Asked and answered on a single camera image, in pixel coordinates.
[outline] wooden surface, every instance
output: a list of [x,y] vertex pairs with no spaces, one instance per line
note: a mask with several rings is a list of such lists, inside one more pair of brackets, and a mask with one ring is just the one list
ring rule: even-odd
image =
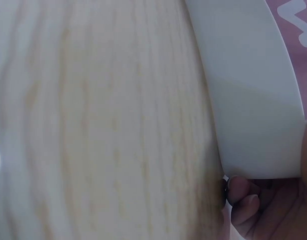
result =
[[221,168],[182,0],[0,0],[0,240],[213,240]]

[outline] white plastic object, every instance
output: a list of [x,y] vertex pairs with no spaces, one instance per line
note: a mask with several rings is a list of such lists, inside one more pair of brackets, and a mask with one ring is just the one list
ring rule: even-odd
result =
[[186,0],[227,176],[300,176],[306,121],[285,43],[265,0]]

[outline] finger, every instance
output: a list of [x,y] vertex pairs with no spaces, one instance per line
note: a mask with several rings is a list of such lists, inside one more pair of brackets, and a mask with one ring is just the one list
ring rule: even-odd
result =
[[248,195],[259,194],[260,188],[244,177],[233,176],[228,181],[227,200],[231,206]]
[[231,210],[231,223],[237,227],[255,215],[259,209],[260,201],[256,194],[248,195]]
[[286,217],[297,197],[298,182],[296,180],[286,181],[262,213],[254,231],[254,238],[269,239]]
[[259,199],[260,199],[259,210],[260,211],[265,210],[269,206],[269,204],[274,199],[276,192],[277,191],[271,190],[271,189],[263,189],[260,191],[260,194],[259,194]]
[[236,225],[235,229],[244,239],[252,240],[253,235],[254,235],[255,226],[259,218],[260,218],[260,213],[257,212],[255,215],[253,215],[252,217],[250,217],[243,223]]

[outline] skin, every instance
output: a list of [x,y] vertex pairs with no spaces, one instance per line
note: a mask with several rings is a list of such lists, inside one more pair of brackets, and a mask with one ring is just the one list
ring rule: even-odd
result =
[[228,181],[231,223],[247,240],[307,240],[307,129],[301,178]]

